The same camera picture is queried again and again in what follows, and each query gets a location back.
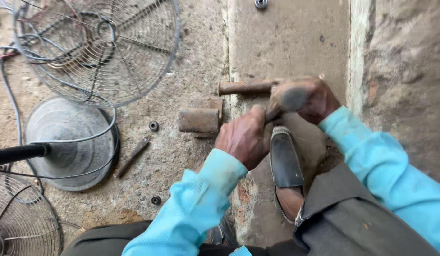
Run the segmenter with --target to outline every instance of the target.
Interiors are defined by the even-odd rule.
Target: fan guard
[[[166,74],[179,41],[176,0],[14,0],[18,47],[39,79],[96,108],[126,105]]]
[[[57,256],[61,234],[46,199],[30,183],[0,173],[0,256]]]

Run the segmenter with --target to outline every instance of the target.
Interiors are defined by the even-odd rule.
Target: person
[[[265,110],[254,106],[221,127],[201,170],[185,170],[153,221],[88,230],[62,255],[440,255],[440,184],[411,166],[388,133],[368,129],[320,79],[280,85],[271,102],[294,88],[307,93],[299,115],[345,156],[344,164],[315,177],[309,191],[302,189],[303,149],[287,129],[271,133]],[[293,239],[267,248],[203,244],[239,179],[269,150],[276,203],[295,224]]]

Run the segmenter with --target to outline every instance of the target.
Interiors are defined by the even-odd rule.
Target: concrete wall
[[[440,0],[352,0],[348,107],[440,182]]]

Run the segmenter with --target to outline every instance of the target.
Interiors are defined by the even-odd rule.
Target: hammer
[[[282,83],[283,80],[220,83],[219,96],[228,94],[270,93],[274,87]],[[282,93],[272,95],[269,104],[266,106],[265,123],[279,118],[282,113],[297,112],[304,106],[307,98],[308,94],[306,90],[300,87],[289,88]]]

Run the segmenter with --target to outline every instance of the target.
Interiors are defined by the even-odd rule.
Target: light blue shirt
[[[398,141],[388,133],[372,132],[345,107],[319,127],[372,195],[440,252],[440,184],[409,164]],[[246,173],[233,156],[213,149],[198,174],[187,169],[172,185],[160,213],[122,255],[197,256],[206,231],[220,223],[229,207],[228,195]],[[230,255],[251,256],[244,246]]]

